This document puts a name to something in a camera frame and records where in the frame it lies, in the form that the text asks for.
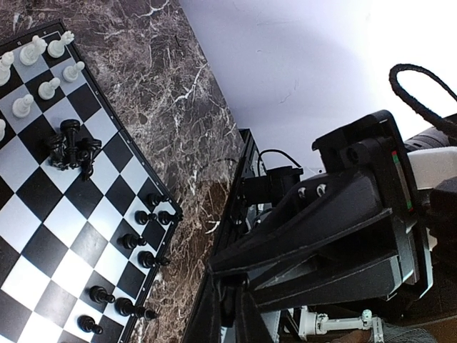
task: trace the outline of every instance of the white pawn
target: white pawn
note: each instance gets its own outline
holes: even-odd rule
[[[55,93],[57,87],[60,86],[60,79],[58,77],[54,77],[51,81],[49,82],[43,82],[40,84],[40,87],[38,87],[38,95],[40,98],[43,100],[50,100]]]
[[[31,66],[33,63],[38,61],[38,58],[41,54],[44,53],[48,44],[38,36],[34,36],[31,39],[31,43],[27,44],[24,48],[21,49],[19,54],[19,59],[22,64],[26,66]]]
[[[68,66],[64,69],[64,72],[62,73],[65,81],[67,82],[73,82],[78,79],[79,72],[84,69],[86,65],[84,64],[83,61],[79,61],[76,63],[74,66]]]
[[[0,60],[0,86],[8,82],[11,76],[11,65],[14,62],[14,54],[12,51],[5,52]]]
[[[48,46],[48,54],[55,59],[62,56],[65,52],[65,46],[70,44],[74,40],[74,34],[71,31],[67,31],[60,37],[58,41],[52,41]]]
[[[27,94],[24,98],[16,99],[13,103],[13,114],[18,118],[28,116],[33,102],[34,98],[30,94]]]
[[[0,119],[0,141],[5,138],[6,123],[3,119]]]

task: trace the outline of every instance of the chessboard border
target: chessboard border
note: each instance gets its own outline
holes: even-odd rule
[[[14,35],[10,36],[7,39],[2,39],[0,41],[0,46],[5,46],[7,44],[12,44],[14,41],[18,41],[23,39],[25,36],[33,34],[33,33],[38,33],[39,31],[47,31],[47,29],[52,28],[53,26],[58,26],[57,30],[53,31],[48,31],[45,34],[52,34],[55,31],[59,31],[60,29],[65,32],[67,31],[67,28],[65,27],[65,24],[62,19],[54,19],[52,21],[48,21],[44,24],[40,24],[37,26],[33,26],[30,29],[20,31],[18,33],[15,33]],[[74,53],[75,57],[78,58],[80,61],[84,61],[83,56],[81,55],[81,52],[79,51],[78,47],[76,46],[75,42],[71,42],[67,48],[71,51],[71,53]],[[131,151],[136,155],[136,158],[141,162],[143,165],[144,169],[147,171],[148,175],[151,177],[152,182],[159,188],[163,193],[165,193],[169,198],[170,198],[170,204],[171,206],[175,209],[176,213],[182,214],[182,208],[178,205],[176,200],[174,199],[173,195],[170,193],[166,185],[162,182],[162,180],[159,178],[157,173],[154,171],[152,168],[150,162],[146,159],[146,157],[143,155],[141,152],[140,148],[136,145],[135,141],[131,137],[130,133],[127,131],[126,127],[122,124],[120,118],[118,117],[117,113],[114,111],[114,108],[112,107],[111,103],[109,100],[106,98],[105,94],[101,90],[100,86],[96,82],[96,79],[94,75],[90,71],[90,66],[87,66],[84,70],[84,76],[89,84],[89,86],[92,88],[92,91],[94,91],[95,95],[99,98],[100,105],[107,110],[111,120],[113,121],[113,124],[116,126],[118,129],[117,134],[120,134],[124,140],[127,142],[129,148]],[[175,229],[177,228],[178,223],[174,222],[173,224],[170,225],[170,227],[166,230],[165,236],[163,237],[162,240],[162,248],[157,251],[157,257],[162,257],[165,255],[170,242],[171,238],[174,235]],[[152,284],[154,282],[154,279],[157,275],[157,272],[159,271],[159,266],[156,266],[154,268],[151,268],[149,273],[146,276],[146,280],[143,283],[143,288],[145,291],[140,292],[138,295],[138,298],[136,300],[135,305],[143,305],[146,299],[149,297]],[[136,321],[137,318],[131,317],[129,318],[127,324],[124,326],[124,330],[121,334],[121,337],[119,338],[119,343],[127,343],[135,326],[136,326]]]

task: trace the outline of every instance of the marble table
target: marble table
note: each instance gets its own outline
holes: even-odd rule
[[[177,343],[243,141],[177,0],[0,1],[0,39],[62,19],[130,135],[184,211],[131,342]]]

